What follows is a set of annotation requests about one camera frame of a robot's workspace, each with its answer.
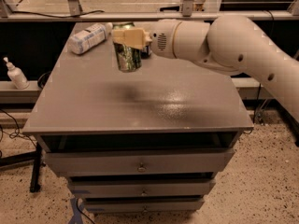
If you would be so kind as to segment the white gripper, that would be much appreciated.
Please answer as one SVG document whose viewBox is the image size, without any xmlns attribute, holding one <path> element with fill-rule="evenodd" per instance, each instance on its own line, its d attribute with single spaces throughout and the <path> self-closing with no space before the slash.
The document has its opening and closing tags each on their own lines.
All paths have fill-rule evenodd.
<svg viewBox="0 0 299 224">
<path fill-rule="evenodd" d="M 150 48 L 157 56 L 175 59 L 173 43 L 175 31 L 179 26 L 177 20 L 160 20 L 150 25 L 149 32 L 143 28 L 114 29 L 111 33 L 116 44 L 134 49 L 143 49 L 150 43 Z"/>
</svg>

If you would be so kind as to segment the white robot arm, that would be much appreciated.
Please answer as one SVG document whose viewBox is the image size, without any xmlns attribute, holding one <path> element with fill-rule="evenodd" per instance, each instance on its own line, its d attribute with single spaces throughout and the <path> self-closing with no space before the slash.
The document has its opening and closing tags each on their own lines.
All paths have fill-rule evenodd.
<svg viewBox="0 0 299 224">
<path fill-rule="evenodd" d="M 189 61 L 224 75 L 244 73 L 299 120 L 299 61 L 247 17 L 221 16 L 212 23 L 160 20 L 147 28 L 114 29 L 112 40 L 134 49 L 150 46 L 160 57 Z"/>
</svg>

